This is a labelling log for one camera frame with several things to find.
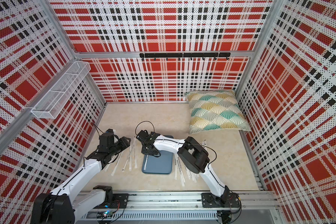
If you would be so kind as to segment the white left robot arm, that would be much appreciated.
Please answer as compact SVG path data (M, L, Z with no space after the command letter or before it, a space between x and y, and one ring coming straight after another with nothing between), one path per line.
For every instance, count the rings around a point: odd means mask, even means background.
M78 194L101 172L115 155L130 147L131 139L119 138L113 129L99 136L97 149L87 156L83 165L50 193L42 193L33 204L32 224L74 224L83 215L101 204L114 202L110 186L96 186L84 197Z

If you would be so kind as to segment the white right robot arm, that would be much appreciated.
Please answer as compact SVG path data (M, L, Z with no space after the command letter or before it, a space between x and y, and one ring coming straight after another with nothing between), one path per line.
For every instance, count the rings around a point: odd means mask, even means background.
M159 156L161 151L171 152L178 155L189 171L200 175L211 194L220 202L225 203L232 199L232 192L227 185L223 184L216 176L209 153L204 146L194 138L187 137L183 140L172 139L159 133L140 131L136 139L142 145L144 155Z

